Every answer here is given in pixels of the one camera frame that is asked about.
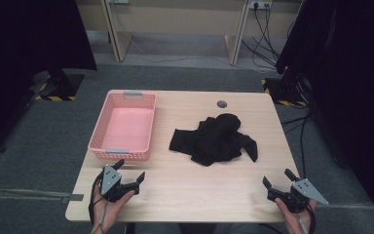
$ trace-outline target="light wood tabletop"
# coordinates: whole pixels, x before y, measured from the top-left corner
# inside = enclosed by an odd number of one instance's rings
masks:
[[[134,182],[145,172],[140,193],[120,212],[119,221],[131,222],[280,222],[276,204],[267,200],[262,183],[266,176],[273,186],[289,191],[291,181],[284,175],[297,170],[281,123],[267,94],[149,91],[157,94],[156,113],[148,161],[126,161],[119,170],[122,183]],[[217,102],[224,100],[227,107]],[[209,167],[191,161],[191,156],[168,149],[175,129],[196,130],[200,121],[232,113],[242,124],[238,132],[257,142],[258,160],[247,153],[230,162]],[[66,217],[89,221],[88,204],[101,161],[88,151],[73,194],[82,201],[70,201]]]

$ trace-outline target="person's left hand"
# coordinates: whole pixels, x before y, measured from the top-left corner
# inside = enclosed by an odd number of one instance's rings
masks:
[[[99,189],[99,182],[94,188],[93,192],[93,203],[97,202],[93,206],[93,230],[91,233],[106,233],[112,225],[116,222],[118,214],[121,208],[126,204],[127,201],[134,195],[135,191],[126,193],[120,200],[115,203],[109,203],[102,198],[101,191]],[[105,208],[104,221],[99,225],[99,219],[101,218],[102,210]]]

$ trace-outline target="black cloth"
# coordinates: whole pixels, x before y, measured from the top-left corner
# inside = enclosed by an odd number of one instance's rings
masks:
[[[191,155],[191,160],[204,166],[228,162],[242,155],[244,147],[253,162],[257,160],[257,144],[250,136],[238,132],[241,121],[234,114],[207,117],[194,131],[174,131],[169,149]]]

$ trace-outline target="gray carpet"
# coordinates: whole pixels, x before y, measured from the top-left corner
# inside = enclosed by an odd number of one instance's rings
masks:
[[[89,233],[86,222],[70,222],[65,198],[75,185],[94,124],[109,90],[180,90],[262,93],[261,79],[279,77],[251,70],[99,65],[85,74],[74,101],[33,100],[0,153],[0,233]],[[47,74],[35,78],[38,90]],[[276,105],[281,121],[304,117],[309,109]],[[300,123],[283,127],[285,132]],[[303,172],[301,127],[286,134],[299,174]],[[331,204],[317,210],[316,233],[374,233],[374,207],[350,170],[334,163],[315,121],[303,134],[306,175]],[[26,189],[8,194],[5,189]],[[283,224],[273,224],[280,230]],[[263,227],[263,233],[274,233]]]

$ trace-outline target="power outlet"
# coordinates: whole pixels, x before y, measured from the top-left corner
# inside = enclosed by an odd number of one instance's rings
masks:
[[[259,6],[257,7],[257,10],[266,10],[266,9],[272,8],[272,2],[251,0],[250,9],[254,10],[254,3],[259,4]]]

